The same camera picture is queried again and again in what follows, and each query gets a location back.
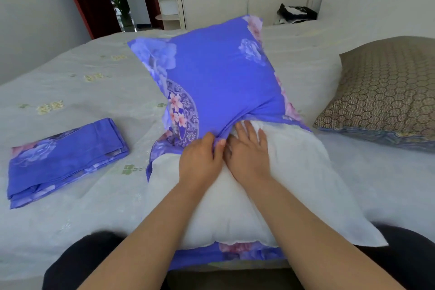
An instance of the forearm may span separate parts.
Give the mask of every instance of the forearm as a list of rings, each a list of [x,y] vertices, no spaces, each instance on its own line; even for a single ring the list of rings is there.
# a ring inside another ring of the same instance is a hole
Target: forearm
[[[403,290],[276,180],[253,181],[245,189],[306,290]]]
[[[205,190],[177,184],[79,290],[157,290]]]

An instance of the bed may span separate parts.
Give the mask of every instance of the bed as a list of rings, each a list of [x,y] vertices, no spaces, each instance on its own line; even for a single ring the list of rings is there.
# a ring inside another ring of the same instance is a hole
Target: bed
[[[435,0],[323,0],[318,21],[265,27],[263,40],[289,100],[311,125],[334,96],[340,53],[399,35],[435,38],[434,23]],[[160,118],[166,100],[127,42],[182,32],[96,39],[0,87],[3,193],[12,146],[111,117],[131,148],[125,159],[23,208],[9,210],[6,195],[0,196],[0,280],[42,275],[84,235],[102,229],[131,232],[143,220],[145,168],[152,143],[164,132]],[[370,221],[435,241],[433,154],[317,135]]]

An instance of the dark trousers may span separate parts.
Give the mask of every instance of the dark trousers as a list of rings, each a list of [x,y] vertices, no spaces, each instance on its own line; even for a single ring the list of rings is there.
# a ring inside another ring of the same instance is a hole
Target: dark trousers
[[[358,247],[407,290],[435,289],[435,243],[416,232],[377,226],[390,246]],[[70,246],[46,271],[42,290],[76,290],[122,242],[113,232],[96,232]],[[167,281],[161,290],[169,290]]]

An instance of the honeycomb pattern pillow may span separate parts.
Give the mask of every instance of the honeycomb pattern pillow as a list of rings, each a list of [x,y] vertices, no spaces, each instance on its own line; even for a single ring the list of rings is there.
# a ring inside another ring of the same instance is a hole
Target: honeycomb pattern pillow
[[[383,39],[340,58],[340,84],[315,128],[435,152],[435,39]]]

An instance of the hand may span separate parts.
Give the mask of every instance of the hand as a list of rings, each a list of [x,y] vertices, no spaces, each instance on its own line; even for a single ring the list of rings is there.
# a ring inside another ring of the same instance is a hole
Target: hand
[[[238,139],[228,137],[224,160],[233,177],[245,187],[255,179],[270,178],[268,141],[262,129],[258,131],[259,139],[251,122],[236,124]]]
[[[193,141],[184,149],[178,166],[180,183],[207,190],[215,182],[224,163],[222,155],[226,140],[217,143],[213,156],[214,141],[215,136],[207,133],[204,138]]]

